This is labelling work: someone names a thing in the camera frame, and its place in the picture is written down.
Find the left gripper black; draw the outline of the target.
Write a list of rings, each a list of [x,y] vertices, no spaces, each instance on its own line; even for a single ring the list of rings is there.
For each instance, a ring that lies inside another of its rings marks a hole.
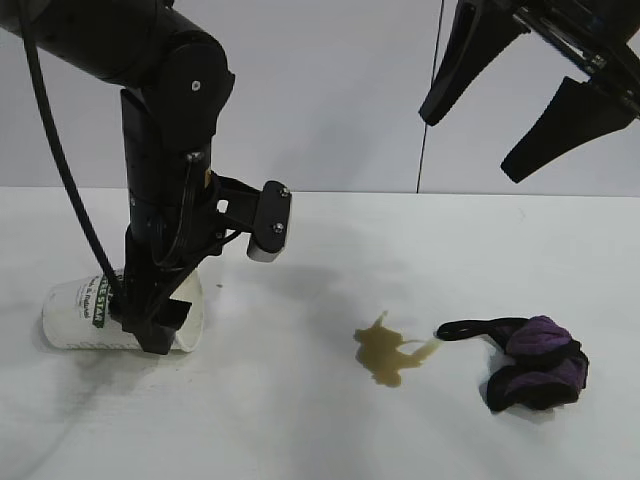
[[[192,306],[169,297],[205,257],[222,252],[225,225],[194,195],[174,205],[129,200],[121,326],[145,353],[167,355]]]

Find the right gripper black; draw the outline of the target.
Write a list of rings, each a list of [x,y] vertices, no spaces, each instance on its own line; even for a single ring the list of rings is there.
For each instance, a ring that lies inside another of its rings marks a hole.
[[[588,82],[566,77],[527,134],[501,163],[519,183],[565,153],[622,130],[639,117],[637,1],[459,1],[440,67],[419,110],[438,124],[467,87],[520,35],[538,33]]]

